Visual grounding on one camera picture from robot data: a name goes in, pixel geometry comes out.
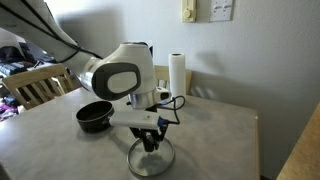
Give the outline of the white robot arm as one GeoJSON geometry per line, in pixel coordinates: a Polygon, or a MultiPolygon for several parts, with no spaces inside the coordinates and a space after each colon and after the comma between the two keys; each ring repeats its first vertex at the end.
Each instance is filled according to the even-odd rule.
{"type": "Polygon", "coordinates": [[[44,0],[0,0],[0,27],[53,55],[81,85],[101,99],[129,98],[136,114],[115,114],[113,126],[127,126],[152,152],[164,139],[164,121],[156,114],[161,91],[155,84],[152,54],[143,42],[125,42],[103,58],[87,50],[57,24],[44,0]]]}

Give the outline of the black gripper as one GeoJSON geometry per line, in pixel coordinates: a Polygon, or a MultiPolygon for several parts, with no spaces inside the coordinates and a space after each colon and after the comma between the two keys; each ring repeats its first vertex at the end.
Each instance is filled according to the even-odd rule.
{"type": "Polygon", "coordinates": [[[152,152],[154,149],[158,150],[160,142],[165,137],[167,128],[168,122],[160,118],[160,127],[158,130],[131,128],[131,132],[135,138],[139,138],[143,142],[146,152],[152,152]]]}

